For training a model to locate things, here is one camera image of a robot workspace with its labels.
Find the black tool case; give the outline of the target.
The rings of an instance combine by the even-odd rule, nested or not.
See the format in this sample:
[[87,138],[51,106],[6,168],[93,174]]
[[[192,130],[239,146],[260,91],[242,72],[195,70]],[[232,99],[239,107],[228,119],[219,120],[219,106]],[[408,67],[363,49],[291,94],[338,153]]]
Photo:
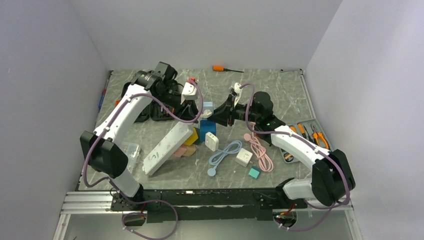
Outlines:
[[[176,80],[172,80],[169,83],[171,93],[175,96],[180,96],[183,89],[183,85],[178,83]],[[145,108],[134,121],[135,123],[143,123],[151,119],[154,122],[166,122],[173,121],[174,118],[169,115],[163,107],[157,102],[152,101],[147,108]]]

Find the light blue power strip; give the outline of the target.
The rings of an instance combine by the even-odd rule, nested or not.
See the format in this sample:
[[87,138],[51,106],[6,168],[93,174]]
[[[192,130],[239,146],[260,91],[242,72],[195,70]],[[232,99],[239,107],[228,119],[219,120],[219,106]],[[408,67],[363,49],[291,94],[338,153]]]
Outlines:
[[208,119],[214,113],[214,105],[212,101],[204,101],[202,106],[202,119]]

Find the white long power strip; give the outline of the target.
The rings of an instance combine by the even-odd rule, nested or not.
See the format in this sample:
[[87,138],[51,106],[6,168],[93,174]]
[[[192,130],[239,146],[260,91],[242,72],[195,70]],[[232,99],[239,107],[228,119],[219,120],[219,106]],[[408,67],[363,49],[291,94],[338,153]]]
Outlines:
[[165,161],[193,134],[192,123],[178,122],[143,159],[145,175],[153,175]]

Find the white cube socket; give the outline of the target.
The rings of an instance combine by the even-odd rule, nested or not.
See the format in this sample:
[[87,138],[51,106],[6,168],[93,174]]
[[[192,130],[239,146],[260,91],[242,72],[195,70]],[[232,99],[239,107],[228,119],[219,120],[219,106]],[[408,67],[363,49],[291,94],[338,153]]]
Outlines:
[[235,162],[243,167],[247,167],[253,157],[253,153],[241,148],[236,155]]

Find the blue cube socket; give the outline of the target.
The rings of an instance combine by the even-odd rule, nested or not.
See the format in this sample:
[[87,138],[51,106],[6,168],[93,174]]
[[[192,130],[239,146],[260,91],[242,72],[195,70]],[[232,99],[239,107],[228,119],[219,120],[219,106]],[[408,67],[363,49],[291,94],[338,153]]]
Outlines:
[[213,121],[209,121],[206,119],[203,119],[200,121],[200,128],[199,128],[199,137],[200,141],[204,142],[206,138],[207,133],[212,133],[213,135],[217,135],[217,127],[216,123]]

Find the grey tool tray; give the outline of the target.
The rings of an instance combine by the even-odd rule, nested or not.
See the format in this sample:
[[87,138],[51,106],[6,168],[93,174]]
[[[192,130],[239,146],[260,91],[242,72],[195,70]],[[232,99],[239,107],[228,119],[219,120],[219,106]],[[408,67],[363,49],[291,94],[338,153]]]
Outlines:
[[[305,133],[306,133],[306,136],[301,135],[300,130],[298,129],[297,124],[301,124],[301,125],[303,126],[303,128],[304,128],[304,130],[305,130]],[[312,142],[312,143],[314,143],[314,144],[315,144],[315,141],[314,141],[313,136],[312,136],[312,134],[313,134],[313,130],[311,129],[311,124],[314,124],[314,125],[317,127],[317,129],[318,129],[320,132],[322,132],[322,133],[323,133],[324,137],[325,137],[325,138],[326,138],[326,140],[327,140],[327,137],[326,137],[326,135],[325,135],[325,133],[324,133],[324,131],[323,131],[323,129],[322,129],[322,127],[321,127],[320,123],[318,122],[318,120],[317,120],[316,118],[306,119],[306,120],[302,120],[302,121],[299,121],[299,122],[296,122],[296,123],[294,123],[294,122],[289,122],[289,123],[287,123],[287,125],[289,126],[289,128],[290,128],[292,131],[294,131],[295,133],[297,133],[297,134],[301,135],[304,139],[306,139],[306,140],[308,140],[308,141],[310,141],[310,142]],[[329,149],[329,150],[331,150],[331,149],[332,149],[332,148],[331,148],[331,144],[329,143],[329,141],[328,141],[328,140],[327,140],[327,142],[328,142],[329,147],[330,147],[330,149]]]

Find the yellow cube socket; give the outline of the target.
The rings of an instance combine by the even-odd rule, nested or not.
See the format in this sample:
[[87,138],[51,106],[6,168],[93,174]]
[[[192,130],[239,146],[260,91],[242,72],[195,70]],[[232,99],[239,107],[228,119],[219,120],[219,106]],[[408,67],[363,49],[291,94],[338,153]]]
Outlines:
[[183,143],[184,145],[186,145],[186,146],[193,145],[194,141],[197,138],[195,129],[196,129],[195,127],[192,128],[192,134],[184,141],[184,143]]

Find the teal plug adapter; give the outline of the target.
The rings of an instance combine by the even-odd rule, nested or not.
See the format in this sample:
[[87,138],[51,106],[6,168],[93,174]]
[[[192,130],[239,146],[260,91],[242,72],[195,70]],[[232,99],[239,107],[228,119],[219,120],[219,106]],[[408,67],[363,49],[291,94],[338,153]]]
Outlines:
[[261,169],[257,168],[256,166],[252,166],[248,172],[248,175],[254,179],[258,179],[259,175],[261,173]]

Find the pink cube socket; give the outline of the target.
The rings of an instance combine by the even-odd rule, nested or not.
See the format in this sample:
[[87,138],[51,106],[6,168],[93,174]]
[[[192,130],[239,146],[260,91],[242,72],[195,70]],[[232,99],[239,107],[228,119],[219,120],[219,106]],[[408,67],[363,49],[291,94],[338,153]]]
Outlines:
[[186,153],[186,151],[186,147],[180,146],[172,155],[176,158],[180,158]]

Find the beige cube socket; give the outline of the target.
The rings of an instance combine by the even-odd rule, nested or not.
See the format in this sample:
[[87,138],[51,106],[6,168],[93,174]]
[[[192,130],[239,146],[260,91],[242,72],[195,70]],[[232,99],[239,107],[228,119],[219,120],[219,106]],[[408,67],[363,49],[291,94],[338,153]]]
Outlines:
[[197,150],[197,147],[195,145],[188,145],[186,147],[186,152],[184,153],[184,156],[190,157],[192,156]]

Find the clear plastic screw box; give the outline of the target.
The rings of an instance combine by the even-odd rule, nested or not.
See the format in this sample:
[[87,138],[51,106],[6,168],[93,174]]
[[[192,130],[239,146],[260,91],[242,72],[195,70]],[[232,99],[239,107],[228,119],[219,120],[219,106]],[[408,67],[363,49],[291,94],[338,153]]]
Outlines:
[[138,157],[141,152],[141,147],[137,143],[132,142],[123,142],[121,145],[121,150],[125,153],[128,158],[127,169],[132,172],[135,164],[138,161]]

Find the pink power strip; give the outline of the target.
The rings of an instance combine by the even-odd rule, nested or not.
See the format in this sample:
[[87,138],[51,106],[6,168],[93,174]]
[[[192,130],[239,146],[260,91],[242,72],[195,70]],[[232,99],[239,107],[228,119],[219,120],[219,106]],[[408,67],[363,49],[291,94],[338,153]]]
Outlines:
[[256,123],[255,122],[249,122],[249,129],[252,132],[256,132],[257,131],[257,129],[256,129]]

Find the dark green cube socket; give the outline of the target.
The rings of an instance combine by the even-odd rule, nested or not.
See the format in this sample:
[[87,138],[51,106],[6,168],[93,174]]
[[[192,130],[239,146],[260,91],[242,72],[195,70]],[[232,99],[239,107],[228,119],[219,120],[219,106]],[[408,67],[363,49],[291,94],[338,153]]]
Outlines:
[[198,129],[196,128],[195,129],[195,134],[196,134],[196,140],[193,142],[193,144],[194,145],[196,145],[196,146],[198,146],[198,145],[200,145],[201,143],[202,143],[202,141],[201,141],[201,139],[200,139],[200,134],[199,134],[199,131],[198,131]]

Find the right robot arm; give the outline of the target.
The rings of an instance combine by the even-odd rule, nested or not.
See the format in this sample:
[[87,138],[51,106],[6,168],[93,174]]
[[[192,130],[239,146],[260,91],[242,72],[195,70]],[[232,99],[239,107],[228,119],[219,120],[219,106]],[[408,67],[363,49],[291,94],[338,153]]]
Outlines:
[[346,205],[356,185],[346,154],[321,147],[294,132],[274,115],[273,108],[266,92],[254,93],[244,105],[236,103],[236,96],[231,93],[208,120],[225,127],[236,120],[244,121],[260,139],[292,154],[311,171],[310,178],[289,178],[275,188],[275,200],[280,207],[287,208],[295,200],[306,199],[315,199],[326,209]]

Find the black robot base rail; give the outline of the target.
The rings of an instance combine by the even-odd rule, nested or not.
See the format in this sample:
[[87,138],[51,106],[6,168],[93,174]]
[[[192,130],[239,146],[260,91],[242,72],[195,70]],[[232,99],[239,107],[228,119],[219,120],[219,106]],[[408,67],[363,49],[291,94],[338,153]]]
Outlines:
[[143,199],[128,202],[118,193],[112,212],[144,212],[148,223],[165,221],[256,219],[271,221],[278,212],[305,209],[302,199],[291,200],[276,188],[145,190]]

